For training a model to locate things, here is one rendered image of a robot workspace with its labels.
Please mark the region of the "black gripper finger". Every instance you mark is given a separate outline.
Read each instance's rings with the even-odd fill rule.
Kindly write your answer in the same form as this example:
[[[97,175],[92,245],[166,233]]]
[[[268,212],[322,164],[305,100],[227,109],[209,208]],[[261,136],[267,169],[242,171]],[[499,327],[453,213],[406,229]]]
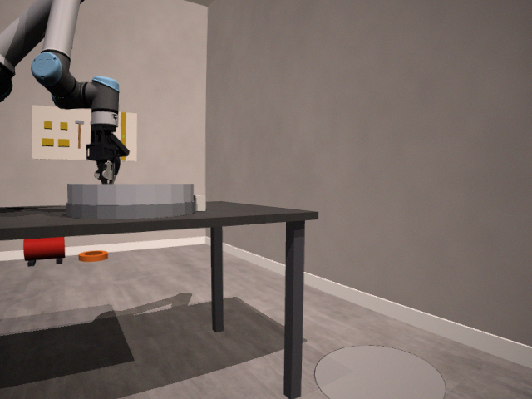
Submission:
[[[95,178],[98,180],[101,180],[102,184],[108,184],[107,180],[102,177],[103,170],[106,170],[106,164],[103,162],[103,160],[99,160],[96,162],[98,170],[94,173]]]
[[[106,170],[102,172],[102,177],[109,180],[109,184],[114,184],[118,171],[120,169],[121,159],[120,154],[116,154],[116,157],[112,162],[107,162]]]

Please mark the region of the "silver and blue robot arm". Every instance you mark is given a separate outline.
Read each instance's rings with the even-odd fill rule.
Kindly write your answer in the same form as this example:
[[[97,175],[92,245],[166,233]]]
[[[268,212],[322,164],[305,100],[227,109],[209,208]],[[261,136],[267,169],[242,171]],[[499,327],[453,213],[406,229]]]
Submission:
[[[32,61],[31,71],[51,92],[54,104],[66,110],[91,108],[92,126],[116,128],[118,82],[103,76],[93,77],[92,82],[77,82],[69,72],[76,21],[83,1],[36,0],[0,34],[0,102],[12,91],[15,66],[44,38],[41,54]]]

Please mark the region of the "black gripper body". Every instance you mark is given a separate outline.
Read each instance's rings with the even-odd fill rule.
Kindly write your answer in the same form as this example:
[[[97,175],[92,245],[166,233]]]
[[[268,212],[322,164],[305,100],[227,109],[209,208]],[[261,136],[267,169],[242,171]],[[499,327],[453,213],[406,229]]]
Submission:
[[[104,159],[104,163],[107,163],[108,160],[110,162],[114,160],[116,154],[119,154],[119,152],[116,145],[110,140],[111,132],[116,132],[116,128],[113,126],[97,126],[96,128],[95,126],[91,126],[91,143],[86,144],[87,160],[99,161]],[[102,145],[99,145],[99,142]]]

